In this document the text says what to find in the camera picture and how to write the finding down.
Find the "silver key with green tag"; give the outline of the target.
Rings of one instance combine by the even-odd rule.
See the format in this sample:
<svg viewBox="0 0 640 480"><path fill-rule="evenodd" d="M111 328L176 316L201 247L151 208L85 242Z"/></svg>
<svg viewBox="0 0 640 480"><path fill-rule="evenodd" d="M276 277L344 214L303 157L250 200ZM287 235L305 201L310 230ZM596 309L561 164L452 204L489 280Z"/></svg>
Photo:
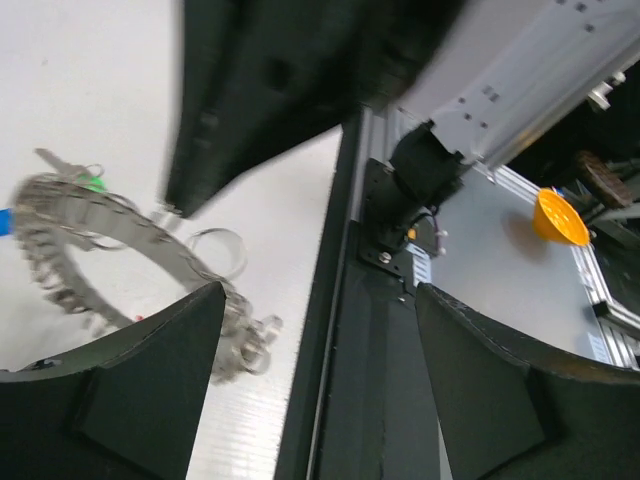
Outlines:
<svg viewBox="0 0 640 480"><path fill-rule="evenodd" d="M104 168L101 164L72 164L64 161L59 156L45 148L36 148L34 152L52 169L67 180L95 192L104 193L106 191L105 184L102 180Z"/></svg>

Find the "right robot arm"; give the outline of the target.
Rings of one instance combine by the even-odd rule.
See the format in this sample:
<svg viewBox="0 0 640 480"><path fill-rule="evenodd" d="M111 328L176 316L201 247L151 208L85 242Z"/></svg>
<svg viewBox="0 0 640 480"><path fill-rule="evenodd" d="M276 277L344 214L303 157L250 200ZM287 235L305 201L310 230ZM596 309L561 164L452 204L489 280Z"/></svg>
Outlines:
<svg viewBox="0 0 640 480"><path fill-rule="evenodd" d="M182 100L165 200L194 215L245 172L398 101L450 42L461 1L186 1ZM548 1L396 147L364 201L394 253L476 162L496 168L639 54L635 1Z"/></svg>

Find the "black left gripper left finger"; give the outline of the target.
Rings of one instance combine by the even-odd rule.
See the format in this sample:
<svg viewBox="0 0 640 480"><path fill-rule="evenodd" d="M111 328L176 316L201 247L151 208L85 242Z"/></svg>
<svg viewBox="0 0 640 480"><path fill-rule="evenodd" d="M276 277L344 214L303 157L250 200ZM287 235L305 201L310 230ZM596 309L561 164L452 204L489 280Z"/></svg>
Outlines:
<svg viewBox="0 0 640 480"><path fill-rule="evenodd" d="M220 337L217 282L1 373L4 479L183 479Z"/></svg>

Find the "small blue key tag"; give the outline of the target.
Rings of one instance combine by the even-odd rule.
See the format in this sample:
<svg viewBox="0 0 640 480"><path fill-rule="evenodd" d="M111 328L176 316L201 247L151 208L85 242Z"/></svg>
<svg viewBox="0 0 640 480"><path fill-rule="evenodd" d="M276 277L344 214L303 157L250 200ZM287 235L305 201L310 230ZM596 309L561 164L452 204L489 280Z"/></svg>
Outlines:
<svg viewBox="0 0 640 480"><path fill-rule="evenodd" d="M8 236L12 233L12 210L5 208L0 210L0 236Z"/></svg>

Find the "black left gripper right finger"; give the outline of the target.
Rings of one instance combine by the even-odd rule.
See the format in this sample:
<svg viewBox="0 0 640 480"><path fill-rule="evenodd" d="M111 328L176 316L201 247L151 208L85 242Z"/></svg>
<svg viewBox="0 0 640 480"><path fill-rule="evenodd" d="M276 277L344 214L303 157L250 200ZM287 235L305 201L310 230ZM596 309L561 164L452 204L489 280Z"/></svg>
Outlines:
<svg viewBox="0 0 640 480"><path fill-rule="evenodd" d="M638 478L638 372L553 347L430 284L416 309L454 478Z"/></svg>

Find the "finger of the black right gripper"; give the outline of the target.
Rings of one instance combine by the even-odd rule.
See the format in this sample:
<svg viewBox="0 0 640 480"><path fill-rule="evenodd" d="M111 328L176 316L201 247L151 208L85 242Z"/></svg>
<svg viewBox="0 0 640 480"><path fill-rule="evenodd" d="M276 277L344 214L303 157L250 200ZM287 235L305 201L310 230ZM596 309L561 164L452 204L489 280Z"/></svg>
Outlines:
<svg viewBox="0 0 640 480"><path fill-rule="evenodd" d="M398 100L450 28L446 1L186 1L164 199L183 217L245 172Z"/></svg>

